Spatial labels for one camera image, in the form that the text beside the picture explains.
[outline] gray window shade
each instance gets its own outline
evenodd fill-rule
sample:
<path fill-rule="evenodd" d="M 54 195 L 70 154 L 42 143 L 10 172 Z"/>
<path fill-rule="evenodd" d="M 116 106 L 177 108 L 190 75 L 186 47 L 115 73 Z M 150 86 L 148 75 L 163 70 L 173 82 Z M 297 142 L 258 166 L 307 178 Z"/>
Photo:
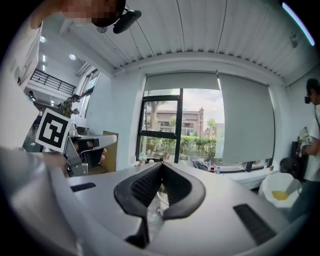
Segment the gray window shade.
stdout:
<path fill-rule="evenodd" d="M 269 89 L 230 75 L 219 75 L 224 104 L 225 163 L 273 157 L 275 121 Z"/>
<path fill-rule="evenodd" d="M 148 76 L 145 91 L 167 89 L 211 89 L 219 90 L 215 73 L 183 72 Z"/>

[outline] black railing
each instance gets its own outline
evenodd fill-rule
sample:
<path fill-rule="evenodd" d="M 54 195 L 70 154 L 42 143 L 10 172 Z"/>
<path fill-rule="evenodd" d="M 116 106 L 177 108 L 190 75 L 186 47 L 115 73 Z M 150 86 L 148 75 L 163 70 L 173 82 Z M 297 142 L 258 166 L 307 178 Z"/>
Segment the black railing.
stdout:
<path fill-rule="evenodd" d="M 44 86 L 56 89 L 68 95 L 73 95 L 74 90 L 76 88 L 75 86 L 67 82 L 61 81 L 60 79 L 48 75 L 38 69 L 36 69 L 33 72 L 30 80 L 43 84 Z"/>

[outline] yellow liquid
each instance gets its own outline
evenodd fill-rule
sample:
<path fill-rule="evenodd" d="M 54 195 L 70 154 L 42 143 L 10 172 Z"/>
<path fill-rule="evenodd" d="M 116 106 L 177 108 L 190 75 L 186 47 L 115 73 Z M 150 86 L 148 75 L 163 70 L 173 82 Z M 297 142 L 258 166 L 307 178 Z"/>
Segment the yellow liquid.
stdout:
<path fill-rule="evenodd" d="M 284 191 L 272 191 L 272 195 L 277 200 L 286 200 L 289 197 Z"/>

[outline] white t-shirt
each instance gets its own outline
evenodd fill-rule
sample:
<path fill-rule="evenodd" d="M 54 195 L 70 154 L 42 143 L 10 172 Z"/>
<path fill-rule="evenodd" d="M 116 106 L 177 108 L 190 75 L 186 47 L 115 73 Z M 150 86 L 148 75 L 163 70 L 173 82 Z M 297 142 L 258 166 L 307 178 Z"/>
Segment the white t-shirt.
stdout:
<path fill-rule="evenodd" d="M 316 116 L 320 122 L 320 105 L 315 106 Z M 317 119 L 315 117 L 315 112 L 312 112 L 313 119 L 311 123 L 311 128 L 308 131 L 309 136 L 320 140 L 320 130 L 317 123 Z M 306 172 L 304 178 L 309 181 L 320 181 L 320 150 L 317 155 L 310 155 L 308 160 L 308 165 L 306 168 Z"/>
<path fill-rule="evenodd" d="M 0 147 L 22 147 L 39 114 L 23 90 L 38 64 L 40 35 L 41 27 L 32 29 L 28 18 L 11 42 L 1 63 Z"/>

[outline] sky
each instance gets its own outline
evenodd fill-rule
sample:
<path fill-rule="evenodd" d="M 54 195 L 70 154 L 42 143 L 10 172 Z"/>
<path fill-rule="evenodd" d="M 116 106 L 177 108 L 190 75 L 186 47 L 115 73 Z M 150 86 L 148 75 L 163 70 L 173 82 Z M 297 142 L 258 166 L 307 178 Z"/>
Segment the sky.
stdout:
<path fill-rule="evenodd" d="M 172 90 L 173 95 L 179 94 L 179 89 Z M 221 90 L 183 89 L 183 110 L 199 111 L 204 109 L 204 130 L 208 127 L 207 120 L 213 118 L 219 124 L 225 123 L 224 101 Z M 158 110 L 176 110 L 177 103 L 169 101 L 158 107 Z"/>

